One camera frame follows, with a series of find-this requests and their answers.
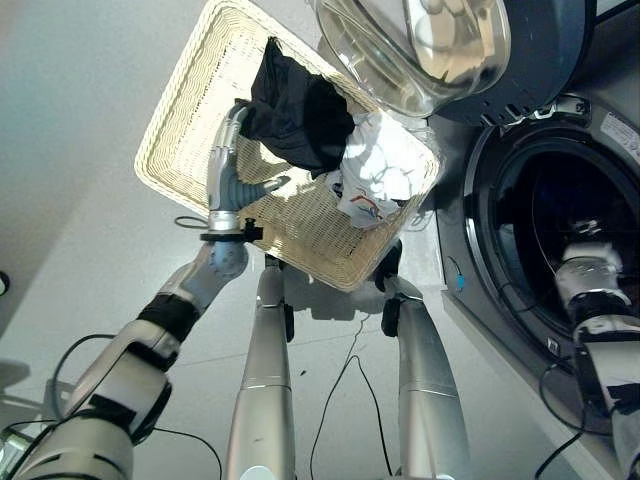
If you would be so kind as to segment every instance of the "laundry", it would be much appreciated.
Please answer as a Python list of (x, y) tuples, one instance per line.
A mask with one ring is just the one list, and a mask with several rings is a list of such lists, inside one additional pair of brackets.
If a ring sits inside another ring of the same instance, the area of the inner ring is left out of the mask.
[(325, 184), (338, 201), (338, 210), (351, 217), (351, 225), (369, 230), (385, 223), (394, 212), (400, 210), (394, 201), (374, 198), (365, 189), (358, 187), (357, 181), (336, 170), (327, 174)]
[(321, 75), (312, 75), (267, 42), (251, 87), (241, 135), (261, 141), (273, 154), (311, 172), (335, 170), (354, 129), (347, 102)]
[(406, 130), (386, 114), (355, 115), (354, 122), (340, 170), (329, 173), (325, 183), (351, 224), (368, 229), (388, 221), (399, 203), (420, 193), (430, 151), (403, 142)]

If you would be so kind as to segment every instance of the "black clamp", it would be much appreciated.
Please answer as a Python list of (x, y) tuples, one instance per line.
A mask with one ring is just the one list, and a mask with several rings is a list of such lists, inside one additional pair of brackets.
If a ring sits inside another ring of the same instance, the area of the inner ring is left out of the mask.
[(200, 240), (205, 242), (255, 242), (262, 240), (264, 228), (256, 227), (255, 218), (247, 218), (244, 221), (244, 229), (237, 233), (203, 233)]

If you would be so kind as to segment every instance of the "white cloth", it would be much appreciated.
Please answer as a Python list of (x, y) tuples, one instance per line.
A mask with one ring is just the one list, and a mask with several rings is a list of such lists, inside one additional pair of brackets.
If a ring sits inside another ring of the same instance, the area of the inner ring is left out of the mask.
[(430, 152), (419, 142), (407, 142), (407, 131), (381, 112), (355, 115), (353, 133), (340, 170), (368, 196), (380, 200), (409, 200), (420, 193)]
[(339, 199), (338, 210), (349, 215), (351, 225), (356, 228), (368, 230), (377, 227), (384, 223), (389, 215), (400, 209), (396, 202), (380, 200), (369, 195), (353, 180), (345, 181), (340, 170), (329, 172), (325, 182)]
[(354, 115), (353, 121), (340, 170), (330, 172), (325, 182), (351, 225), (369, 229), (400, 209), (394, 200), (420, 193), (430, 152), (418, 142), (406, 142), (407, 131), (386, 114)]

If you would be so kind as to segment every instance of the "label sticker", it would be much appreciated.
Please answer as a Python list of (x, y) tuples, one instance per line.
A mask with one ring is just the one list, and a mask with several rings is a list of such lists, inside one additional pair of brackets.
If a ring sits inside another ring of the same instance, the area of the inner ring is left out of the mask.
[(609, 112), (604, 117), (600, 131), (611, 137), (636, 162), (640, 163), (640, 135), (633, 128)]

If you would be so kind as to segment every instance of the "washing machine door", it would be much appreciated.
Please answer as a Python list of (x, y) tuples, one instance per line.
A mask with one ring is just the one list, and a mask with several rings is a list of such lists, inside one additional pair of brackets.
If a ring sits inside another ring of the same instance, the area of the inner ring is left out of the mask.
[(530, 115), (567, 85), (596, 0), (316, 0), (327, 43), (358, 84), (404, 115), (469, 125)]

